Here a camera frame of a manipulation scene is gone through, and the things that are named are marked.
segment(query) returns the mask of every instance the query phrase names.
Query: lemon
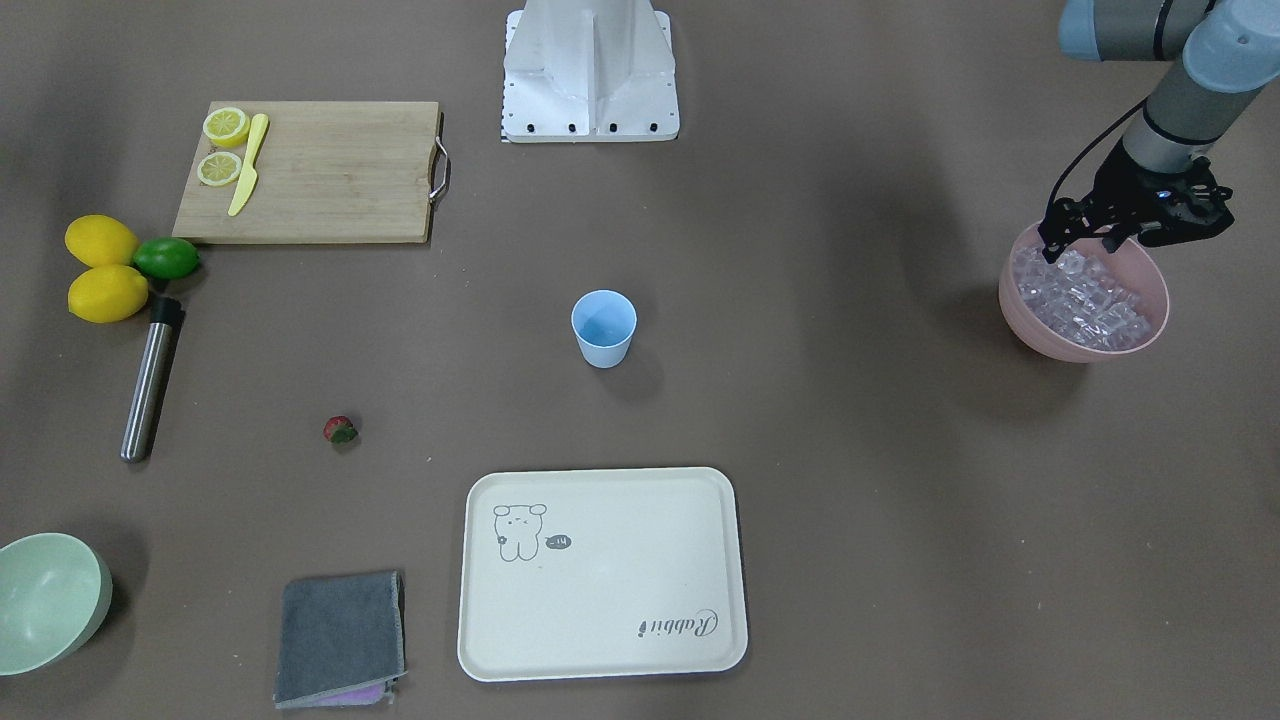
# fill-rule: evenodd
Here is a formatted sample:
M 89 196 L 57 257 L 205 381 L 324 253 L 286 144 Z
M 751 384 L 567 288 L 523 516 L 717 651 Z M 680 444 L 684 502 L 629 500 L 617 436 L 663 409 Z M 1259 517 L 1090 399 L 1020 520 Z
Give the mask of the lemon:
M 67 290 L 67 309 L 91 323 L 114 323 L 147 304 L 147 279 L 128 265 L 90 268 Z
M 219 108 L 205 118 L 205 137 L 219 147 L 236 147 L 248 138 L 248 117 L 239 108 Z
M 138 236 L 106 215 L 84 215 L 67 225 L 67 250 L 90 268 L 128 265 L 138 249 Z
M 239 169 L 239 155 L 221 150 L 201 160 L 196 174 L 209 187 L 221 187 L 238 178 Z

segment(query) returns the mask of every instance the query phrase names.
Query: cutting board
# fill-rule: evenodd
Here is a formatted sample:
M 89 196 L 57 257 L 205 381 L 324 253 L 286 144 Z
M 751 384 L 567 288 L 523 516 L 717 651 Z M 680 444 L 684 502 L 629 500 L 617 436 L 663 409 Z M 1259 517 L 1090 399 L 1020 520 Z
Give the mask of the cutting board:
M 206 155 L 227 149 L 201 132 L 175 237 L 234 245 L 426 242 L 438 102 L 219 100 L 209 111 L 228 105 L 270 118 L 255 164 L 257 187 L 229 217 L 236 183 L 209 187 L 196 174 Z M 244 145 L 229 150 L 244 156 Z

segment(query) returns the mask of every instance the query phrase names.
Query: towel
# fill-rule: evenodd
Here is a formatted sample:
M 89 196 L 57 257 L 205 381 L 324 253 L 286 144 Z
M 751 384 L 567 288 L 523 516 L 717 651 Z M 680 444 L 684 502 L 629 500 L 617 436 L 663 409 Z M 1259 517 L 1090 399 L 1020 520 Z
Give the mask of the towel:
M 372 705 L 404 674 L 396 570 L 284 587 L 275 707 Z

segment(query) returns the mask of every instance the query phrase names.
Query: bear drawing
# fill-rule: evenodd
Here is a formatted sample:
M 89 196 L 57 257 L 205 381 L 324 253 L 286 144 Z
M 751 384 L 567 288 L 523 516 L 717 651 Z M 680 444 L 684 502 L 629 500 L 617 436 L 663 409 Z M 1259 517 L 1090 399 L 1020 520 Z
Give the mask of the bear drawing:
M 493 529 L 498 533 L 498 553 L 503 560 L 532 560 L 538 555 L 543 512 L 547 512 L 545 505 L 498 505 L 493 509 Z

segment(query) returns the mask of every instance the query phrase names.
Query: red strawberry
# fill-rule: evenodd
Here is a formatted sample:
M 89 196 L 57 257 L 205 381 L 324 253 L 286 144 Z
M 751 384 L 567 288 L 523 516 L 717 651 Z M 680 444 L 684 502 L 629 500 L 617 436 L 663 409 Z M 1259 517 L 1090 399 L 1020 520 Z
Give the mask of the red strawberry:
M 356 439 L 356 425 L 346 415 L 334 415 L 324 424 L 324 438 L 334 445 Z

